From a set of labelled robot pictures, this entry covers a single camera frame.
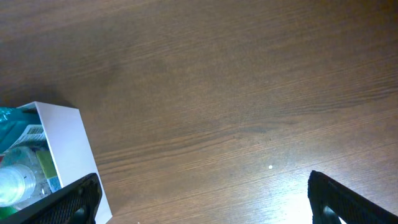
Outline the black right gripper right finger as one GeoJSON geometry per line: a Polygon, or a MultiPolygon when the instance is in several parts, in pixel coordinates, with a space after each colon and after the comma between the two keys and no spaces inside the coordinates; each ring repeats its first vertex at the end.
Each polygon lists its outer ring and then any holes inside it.
{"type": "Polygon", "coordinates": [[[311,171],[308,179],[308,199],[313,224],[397,223],[397,215],[315,170],[311,171]]]}

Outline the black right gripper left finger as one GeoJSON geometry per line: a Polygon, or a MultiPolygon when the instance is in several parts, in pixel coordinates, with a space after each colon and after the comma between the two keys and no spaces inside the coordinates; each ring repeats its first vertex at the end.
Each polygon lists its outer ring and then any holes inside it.
{"type": "Polygon", "coordinates": [[[90,173],[1,220],[1,224],[95,224],[102,194],[98,175],[90,173]]]}

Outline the purple pump soap bottle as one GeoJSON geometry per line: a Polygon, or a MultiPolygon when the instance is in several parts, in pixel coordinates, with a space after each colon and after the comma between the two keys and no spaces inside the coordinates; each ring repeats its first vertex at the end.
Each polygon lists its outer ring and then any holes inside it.
{"type": "Polygon", "coordinates": [[[61,189],[48,149],[20,146],[1,160],[1,206],[22,210],[61,189]]]}

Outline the teal mouthwash bottle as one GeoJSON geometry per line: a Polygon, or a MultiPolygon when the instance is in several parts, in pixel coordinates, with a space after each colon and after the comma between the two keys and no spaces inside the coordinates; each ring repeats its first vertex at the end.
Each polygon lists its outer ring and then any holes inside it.
{"type": "Polygon", "coordinates": [[[1,154],[25,142],[45,140],[44,128],[35,110],[1,107],[1,154]]]}

